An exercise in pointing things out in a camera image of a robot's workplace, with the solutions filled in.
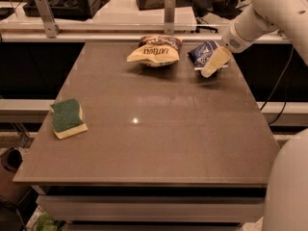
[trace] green and yellow sponge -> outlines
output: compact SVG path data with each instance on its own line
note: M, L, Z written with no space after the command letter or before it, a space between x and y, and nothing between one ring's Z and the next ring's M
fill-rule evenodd
M51 105L54 113L52 128L59 139L64 139L88 130L82 120L83 111L76 99L68 99Z

